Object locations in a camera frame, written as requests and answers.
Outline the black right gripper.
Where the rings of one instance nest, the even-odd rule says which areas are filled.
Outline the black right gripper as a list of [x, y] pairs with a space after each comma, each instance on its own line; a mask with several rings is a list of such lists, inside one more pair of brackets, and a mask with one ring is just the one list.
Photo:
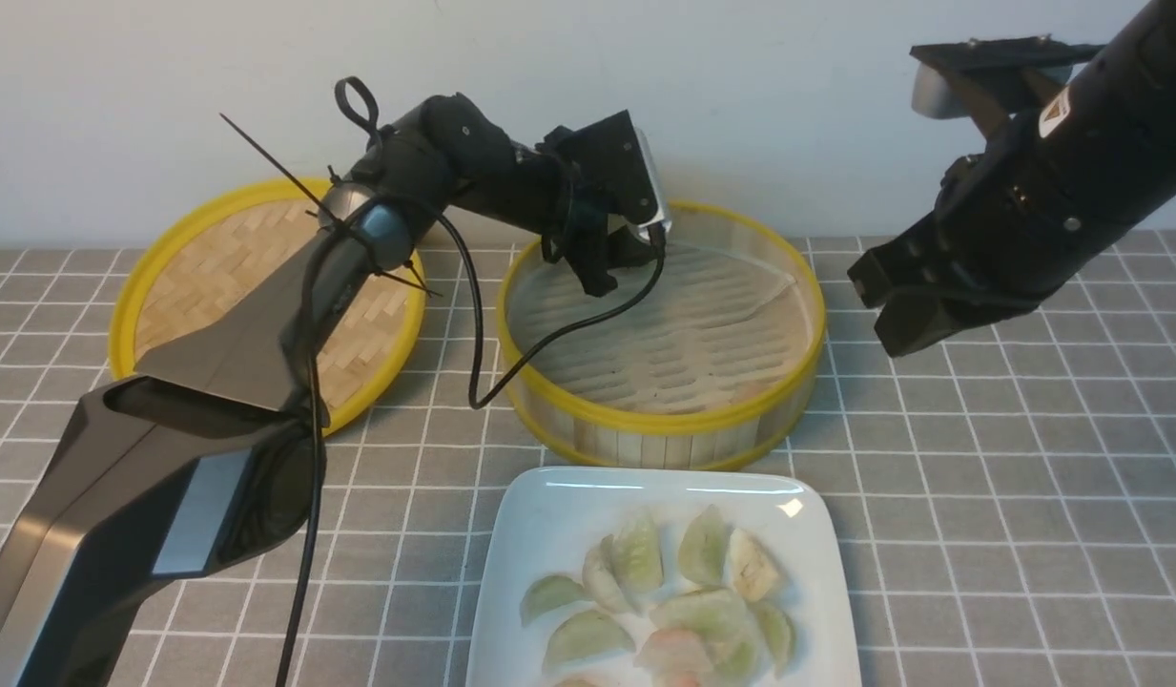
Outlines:
[[955, 161], [935, 207], [848, 271], [889, 356], [1038, 308], [1080, 271], [1084, 136], [1015, 131]]

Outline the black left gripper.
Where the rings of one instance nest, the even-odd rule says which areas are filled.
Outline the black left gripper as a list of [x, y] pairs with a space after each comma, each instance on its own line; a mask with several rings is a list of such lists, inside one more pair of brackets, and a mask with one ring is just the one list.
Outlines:
[[610, 229], [612, 208], [604, 191], [576, 186], [557, 201], [553, 224], [540, 232], [544, 262], [568, 264], [584, 293], [595, 299], [617, 288], [612, 269], [641, 268], [664, 256], [661, 244], [644, 242], [630, 229]]

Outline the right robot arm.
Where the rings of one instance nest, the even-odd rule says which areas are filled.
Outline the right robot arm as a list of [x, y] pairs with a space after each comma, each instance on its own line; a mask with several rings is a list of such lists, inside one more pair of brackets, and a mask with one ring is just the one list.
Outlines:
[[915, 45], [913, 109], [970, 118], [918, 222], [848, 275], [889, 356], [1037, 311], [1176, 196], [1176, 1], [1110, 42], [1049, 35]]

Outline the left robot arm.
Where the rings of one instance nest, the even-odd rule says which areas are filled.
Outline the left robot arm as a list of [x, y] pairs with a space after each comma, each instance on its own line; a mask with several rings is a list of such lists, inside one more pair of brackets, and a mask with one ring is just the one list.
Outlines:
[[108, 683], [147, 596], [305, 531], [279, 660], [287, 682], [330, 426], [319, 352], [370, 276], [407, 266], [435, 224], [477, 274], [448, 207], [537, 235], [589, 296], [614, 291], [614, 268], [662, 273], [671, 211], [630, 113], [527, 147], [461, 93], [392, 124], [356, 76], [335, 99], [368, 144], [312, 196], [318, 234], [215, 322], [74, 405], [0, 551], [0, 686]]

